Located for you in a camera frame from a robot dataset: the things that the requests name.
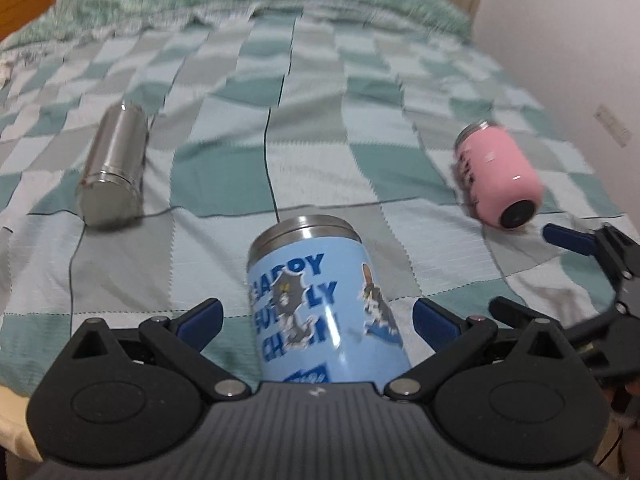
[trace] pink bottle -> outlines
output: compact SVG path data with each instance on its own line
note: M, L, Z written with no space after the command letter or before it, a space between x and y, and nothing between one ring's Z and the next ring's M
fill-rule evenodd
M515 229L535 216L545 188L503 126L491 121L470 124L454 148L460 180L482 222Z

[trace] silver bottle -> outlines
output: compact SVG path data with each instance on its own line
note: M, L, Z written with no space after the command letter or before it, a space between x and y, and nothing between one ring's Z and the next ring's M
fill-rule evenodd
M78 184L90 227L113 228L142 214L142 171L148 129L142 108L117 103L105 111Z

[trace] wall outlet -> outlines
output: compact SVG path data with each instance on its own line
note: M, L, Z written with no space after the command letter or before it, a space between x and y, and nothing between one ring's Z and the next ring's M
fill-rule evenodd
M609 135L616 139L616 142L624 148L631 140L631 130L629 130L605 105L598 106L593 115Z

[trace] checkered bedspread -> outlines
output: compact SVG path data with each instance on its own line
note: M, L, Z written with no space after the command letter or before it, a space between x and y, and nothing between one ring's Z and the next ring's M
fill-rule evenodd
M96 232L75 188L123 98L152 117L145 216ZM86 318L131 327L210 296L226 320L205 354L255 383L244 266L275 207L355 227L414 363L430 353L410 322L420 296L466 316L501 294L565 324L608 305L596 263L545 244L546 222L636 236L538 102L454 36L300 12L147 30L15 70L0 105L0 382L23 394ZM511 129L546 185L519 232L470 218L452 177L453 141L480 118Z

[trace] bolt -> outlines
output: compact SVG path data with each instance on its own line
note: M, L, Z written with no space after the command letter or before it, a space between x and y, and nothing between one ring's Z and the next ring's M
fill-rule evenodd
M225 379L216 383L213 389L223 397L237 397L244 394L246 385L242 381L238 381L238 379Z
M409 396L420 391L420 383L415 379L396 379L389 383L389 388L395 394Z

